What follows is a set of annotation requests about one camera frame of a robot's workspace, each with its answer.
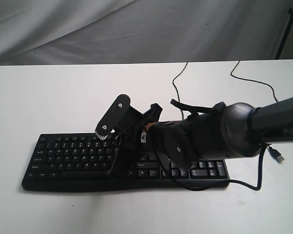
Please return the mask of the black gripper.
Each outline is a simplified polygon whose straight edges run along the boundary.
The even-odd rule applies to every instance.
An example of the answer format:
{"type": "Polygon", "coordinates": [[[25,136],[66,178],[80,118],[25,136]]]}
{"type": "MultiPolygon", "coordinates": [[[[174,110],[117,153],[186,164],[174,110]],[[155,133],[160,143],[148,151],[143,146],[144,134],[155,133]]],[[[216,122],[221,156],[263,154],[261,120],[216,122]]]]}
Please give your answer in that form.
{"type": "Polygon", "coordinates": [[[134,151],[119,153],[116,149],[113,162],[106,171],[108,178],[122,177],[136,162],[136,151],[155,151],[168,158],[185,158],[185,125],[184,119],[160,121],[162,107],[153,103],[142,113],[143,120],[134,122],[132,132],[125,135],[124,147],[134,151]]]}

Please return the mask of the dark grey Piper robot arm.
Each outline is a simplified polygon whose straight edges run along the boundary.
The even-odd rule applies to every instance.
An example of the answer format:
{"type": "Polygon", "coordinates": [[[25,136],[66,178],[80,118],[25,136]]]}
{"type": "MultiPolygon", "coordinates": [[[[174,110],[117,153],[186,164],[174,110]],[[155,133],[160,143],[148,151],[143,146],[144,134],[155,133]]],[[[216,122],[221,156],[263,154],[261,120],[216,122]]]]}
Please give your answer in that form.
{"type": "Polygon", "coordinates": [[[112,130],[120,133],[120,148],[108,172],[112,178],[122,176],[146,153],[189,169],[201,159],[249,158],[269,144],[293,143],[293,97],[264,107],[242,102],[220,102],[211,108],[176,100],[171,104],[189,116],[160,121],[158,104],[140,113],[125,94],[111,104],[96,133],[104,137],[112,130]]]}

